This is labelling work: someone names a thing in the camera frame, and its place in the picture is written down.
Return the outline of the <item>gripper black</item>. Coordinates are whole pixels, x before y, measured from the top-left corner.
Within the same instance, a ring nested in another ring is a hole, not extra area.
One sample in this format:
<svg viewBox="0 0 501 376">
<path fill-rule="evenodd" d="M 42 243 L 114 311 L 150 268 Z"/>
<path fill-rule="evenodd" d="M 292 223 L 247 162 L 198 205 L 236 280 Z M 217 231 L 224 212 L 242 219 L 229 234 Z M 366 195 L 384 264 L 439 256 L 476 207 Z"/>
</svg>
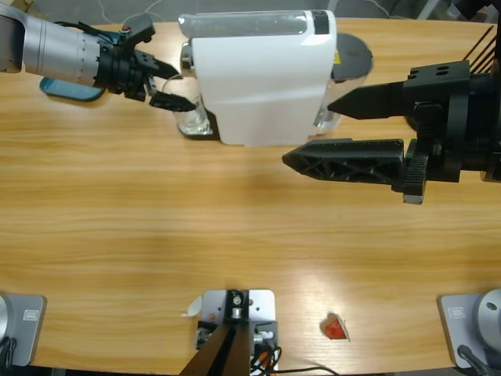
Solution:
<svg viewBox="0 0 501 376">
<path fill-rule="evenodd" d="M 422 204 L 426 183 L 457 183 L 462 171 L 500 182 L 500 73 L 472 74 L 470 63 L 413 67 L 404 81 L 359 87 L 328 110 L 365 120 L 407 116 L 416 132 L 401 139 L 312 140 L 282 156 L 313 179 L 388 185 Z"/>
<path fill-rule="evenodd" d="M 124 96 L 144 102 L 145 87 L 152 76 L 174 78 L 179 75 L 180 73 L 171 64 L 160 61 L 148 53 L 136 53 L 129 62 Z M 156 92 L 150 99 L 150 106 L 171 112 L 190 112 L 196 109 L 196 105 L 187 98 L 164 92 Z"/>
</svg>

